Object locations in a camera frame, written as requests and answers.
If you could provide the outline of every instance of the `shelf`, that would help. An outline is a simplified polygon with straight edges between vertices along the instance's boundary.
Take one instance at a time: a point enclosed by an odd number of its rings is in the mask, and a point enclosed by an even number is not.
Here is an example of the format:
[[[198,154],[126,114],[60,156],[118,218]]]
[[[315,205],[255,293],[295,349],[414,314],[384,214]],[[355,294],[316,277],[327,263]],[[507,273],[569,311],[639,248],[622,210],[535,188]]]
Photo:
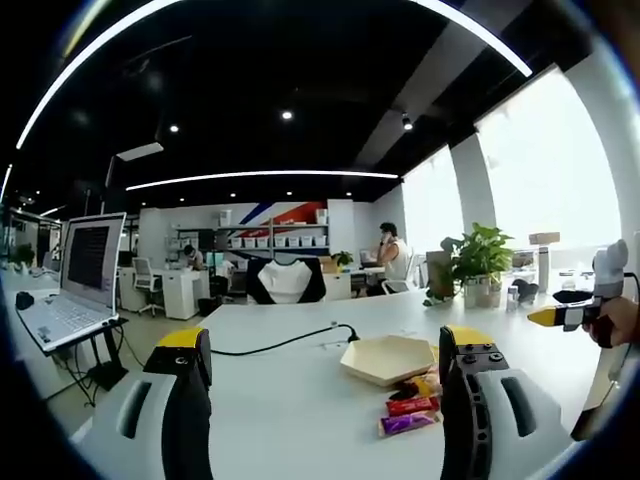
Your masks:
[[[325,247],[316,247],[315,245],[313,247],[274,247],[274,250],[327,250],[329,248],[329,245],[325,246]]]
[[[273,225],[273,228],[329,228],[329,225],[327,225],[326,223],[324,224],[319,224],[319,223],[308,223],[306,225],[295,225],[295,224],[287,224],[287,225]]]
[[[229,225],[228,227],[216,227],[215,231],[224,230],[269,230],[269,225]]]
[[[269,247],[265,247],[265,248],[258,248],[258,247],[253,247],[253,248],[227,248],[227,249],[222,250],[222,251],[223,252],[233,252],[233,251],[239,252],[239,251],[243,251],[243,250],[245,250],[245,251],[246,250],[262,250],[262,251],[267,251],[268,252],[269,250],[271,250],[271,248],[269,248]]]

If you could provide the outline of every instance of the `green plant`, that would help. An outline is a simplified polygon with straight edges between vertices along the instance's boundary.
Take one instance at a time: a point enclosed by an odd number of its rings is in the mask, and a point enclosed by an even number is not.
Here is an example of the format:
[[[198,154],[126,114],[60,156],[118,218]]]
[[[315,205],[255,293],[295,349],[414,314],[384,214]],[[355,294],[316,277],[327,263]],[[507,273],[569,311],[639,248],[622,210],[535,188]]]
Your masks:
[[[513,237],[497,227],[483,227],[474,222],[473,232],[470,235],[463,233],[462,237],[462,240],[447,237],[440,243],[451,255],[451,261],[438,266],[438,280],[441,284],[457,285],[454,296],[469,278],[478,275],[489,275],[492,282],[499,282],[496,274],[509,269],[513,256],[513,250],[504,246]],[[427,288],[424,305],[431,306],[434,300],[444,301],[445,297]]]
[[[340,267],[343,265],[349,265],[353,263],[353,255],[349,252],[345,252],[344,250],[338,253],[334,253],[331,255],[331,259],[336,261],[336,264]]]
[[[28,267],[33,263],[33,258],[36,254],[31,249],[31,244],[27,243],[24,245],[18,245],[11,255],[11,261],[20,265],[22,262],[25,263]]]

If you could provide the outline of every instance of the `purple snack wrapper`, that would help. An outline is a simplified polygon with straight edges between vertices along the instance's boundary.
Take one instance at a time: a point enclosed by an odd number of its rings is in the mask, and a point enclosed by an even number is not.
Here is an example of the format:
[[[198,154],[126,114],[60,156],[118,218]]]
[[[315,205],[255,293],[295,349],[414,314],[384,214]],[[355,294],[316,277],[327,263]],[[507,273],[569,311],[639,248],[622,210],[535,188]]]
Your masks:
[[[409,430],[415,430],[416,428],[433,425],[438,421],[439,420],[435,412],[415,412],[397,417],[381,418],[378,424],[378,431],[381,437],[388,437],[397,433],[408,432]]]

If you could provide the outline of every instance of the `led light strip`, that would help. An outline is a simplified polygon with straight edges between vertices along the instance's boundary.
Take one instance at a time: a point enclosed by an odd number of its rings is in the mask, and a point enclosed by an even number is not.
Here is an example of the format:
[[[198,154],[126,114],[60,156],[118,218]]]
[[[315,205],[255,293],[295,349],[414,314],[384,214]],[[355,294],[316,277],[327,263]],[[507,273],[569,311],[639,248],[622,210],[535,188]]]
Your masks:
[[[47,210],[46,212],[41,213],[40,216],[41,217],[46,217],[47,215],[51,215],[52,213],[55,213],[58,210],[63,209],[64,207],[66,207],[66,205],[62,205],[61,207],[52,208],[51,210]]]
[[[7,183],[9,182],[9,175],[11,175],[11,169],[13,168],[12,164],[9,164],[7,167],[7,173],[4,174],[4,182],[2,182],[2,191],[0,192],[0,203],[2,203],[2,199],[4,198],[4,189],[7,188]]]
[[[55,79],[55,81],[51,84],[47,92],[44,94],[44,96],[40,100],[40,103],[38,103],[38,106],[31,114],[31,117],[29,118],[27,125],[24,127],[24,130],[22,131],[22,135],[20,135],[20,138],[18,139],[18,143],[16,144],[16,148],[18,150],[22,148],[22,145],[24,144],[24,141],[26,140],[27,135],[29,135],[29,132],[33,128],[33,125],[36,123],[36,120],[38,120],[38,117],[42,114],[47,104],[51,101],[51,99],[58,92],[58,90],[60,90],[60,87],[62,87],[64,82],[66,82],[69,79],[69,77],[73,75],[73,72],[75,72],[78,68],[80,68],[80,66],[84,62],[86,62],[91,55],[93,55],[96,51],[102,48],[107,42],[109,42],[110,40],[112,40],[114,37],[121,34],[122,32],[124,32],[127,28],[129,28],[133,24],[157,12],[158,10],[162,10],[163,8],[166,8],[169,5],[172,5],[174,3],[181,2],[181,1],[182,0],[152,0],[151,2],[137,9],[136,11],[131,12],[126,17],[123,17],[122,19],[118,20],[111,27],[107,28],[104,32],[102,32],[93,42],[87,45],[87,47],[84,50],[82,50],[82,52],[80,52],[78,56],[75,57],[69,63],[69,65],[65,67],[62,73],[58,76],[58,78]]]
[[[516,67],[525,77],[531,76],[533,73],[531,69],[527,66],[526,63],[522,61],[518,55],[514,53],[509,47],[507,47],[501,40],[498,39],[493,33],[484,28],[475,20],[467,17],[464,13],[456,10],[453,7],[450,7],[446,3],[441,2],[440,0],[412,0],[418,5],[422,5],[425,8],[428,8],[432,12],[438,13],[445,18],[448,18],[452,22],[457,23],[462,28],[468,30],[473,33],[476,37],[483,40],[487,43],[491,48],[493,48],[496,52],[506,58],[511,64]]]
[[[370,173],[370,172],[346,172],[339,170],[266,170],[261,172],[232,172],[232,173],[214,173],[212,175],[199,175],[197,177],[173,178],[171,180],[161,180],[159,182],[143,183],[141,185],[133,185],[127,187],[127,192],[131,190],[140,190],[141,188],[157,187],[160,185],[170,185],[172,183],[194,182],[196,180],[213,180],[216,178],[234,178],[234,177],[259,177],[271,175],[333,175],[344,177],[366,177],[366,178],[398,178],[398,175],[390,173]]]

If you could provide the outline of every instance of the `window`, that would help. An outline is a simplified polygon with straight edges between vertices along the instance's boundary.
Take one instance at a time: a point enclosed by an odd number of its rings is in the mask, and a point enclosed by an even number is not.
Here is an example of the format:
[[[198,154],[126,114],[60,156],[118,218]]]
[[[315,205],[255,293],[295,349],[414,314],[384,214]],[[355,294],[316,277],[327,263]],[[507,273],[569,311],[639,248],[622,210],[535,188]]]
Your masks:
[[[591,117],[558,69],[537,79],[476,125],[497,225],[529,244],[560,232],[562,247],[620,238],[609,162]]]
[[[458,182],[448,146],[404,177],[402,196],[407,243],[416,253],[440,250],[443,238],[462,236]]]

